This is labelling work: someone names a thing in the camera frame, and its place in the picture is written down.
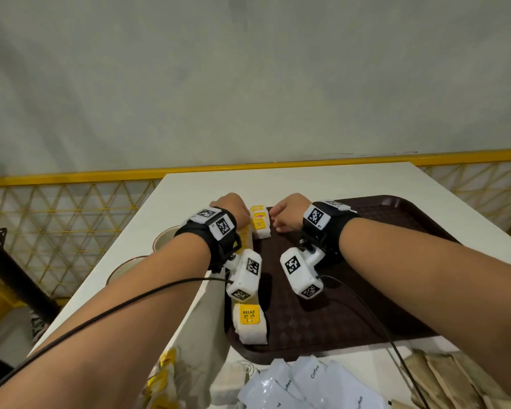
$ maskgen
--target forearm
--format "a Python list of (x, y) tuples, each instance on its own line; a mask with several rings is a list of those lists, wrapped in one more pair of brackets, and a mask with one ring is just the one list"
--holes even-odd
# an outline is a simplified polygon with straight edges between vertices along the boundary
[[(202, 277), (210, 251), (179, 235), (91, 298), (44, 344), (111, 307), (163, 284)], [(0, 388), (0, 407), (132, 407), (189, 309), (200, 282), (156, 293), (89, 326), (51, 349)], [(37, 379), (41, 387), (35, 388)]]
[(474, 357), (511, 393), (511, 265), (361, 218), (347, 223), (340, 248), (368, 282)]

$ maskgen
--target hand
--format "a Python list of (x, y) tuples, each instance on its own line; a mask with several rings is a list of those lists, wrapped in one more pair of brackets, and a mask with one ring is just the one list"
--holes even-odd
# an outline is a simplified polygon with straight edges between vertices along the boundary
[(292, 193), (271, 208), (269, 215), (278, 232), (298, 231), (303, 226), (303, 214), (311, 204), (306, 196)]
[(230, 192), (217, 201), (212, 201), (210, 206), (217, 206), (232, 213), (236, 219), (237, 231), (244, 228), (250, 222), (250, 211), (246, 208), (242, 198), (236, 193)]

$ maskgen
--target brown tray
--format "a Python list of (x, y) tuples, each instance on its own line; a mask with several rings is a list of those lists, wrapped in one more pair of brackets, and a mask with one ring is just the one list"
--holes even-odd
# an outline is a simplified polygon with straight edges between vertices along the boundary
[[(457, 242), (405, 199), (380, 195), (340, 201), (356, 209), (364, 218)], [(263, 259), (259, 303), (267, 319), (269, 343), (265, 346), (240, 343), (231, 321), (231, 299), (225, 295), (225, 332), (232, 347), (250, 362), (270, 364), (275, 358), (291, 361), (316, 352), (387, 342), (378, 323), (342, 285), (323, 280), (324, 292), (312, 300), (304, 300), (293, 292), (279, 258), (288, 248), (298, 247), (299, 239), (299, 233), (279, 234), (272, 228), (271, 238), (254, 240), (254, 249)], [(329, 266), (324, 259), (316, 269), (320, 274), (332, 275), (348, 284), (388, 327), (395, 340), (436, 335), (366, 282), (345, 261)]]

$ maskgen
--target paper cup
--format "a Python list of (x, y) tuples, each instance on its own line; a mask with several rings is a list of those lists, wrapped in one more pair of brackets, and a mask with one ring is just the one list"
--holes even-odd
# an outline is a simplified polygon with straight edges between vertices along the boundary
[(179, 229), (179, 225), (175, 227), (170, 227), (169, 229), (165, 229), (162, 233), (158, 235), (158, 237), (154, 241), (154, 251), (159, 251), (159, 249), (163, 248), (164, 245), (174, 238), (174, 234)]
[(125, 261), (118, 268), (116, 268), (112, 274), (110, 274), (110, 276), (108, 277), (108, 281), (106, 281), (106, 285), (108, 285), (110, 281), (115, 280), (118, 277), (121, 277), (123, 274), (125, 274), (127, 271), (129, 271), (132, 267), (134, 267), (136, 264), (138, 264), (146, 257), (147, 255), (143, 255), (141, 257), (135, 257)]

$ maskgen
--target wrist strap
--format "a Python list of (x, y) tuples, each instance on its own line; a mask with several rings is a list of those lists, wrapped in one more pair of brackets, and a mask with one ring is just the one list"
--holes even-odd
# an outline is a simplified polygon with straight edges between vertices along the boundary
[(326, 199), (313, 202), (303, 214), (302, 232), (316, 247), (340, 253), (339, 237), (344, 226), (360, 215), (348, 205)]
[(240, 236), (236, 233), (236, 219), (226, 209), (209, 206), (195, 215), (174, 234), (185, 232), (200, 236), (210, 249), (209, 268), (219, 273), (225, 261), (242, 247)]

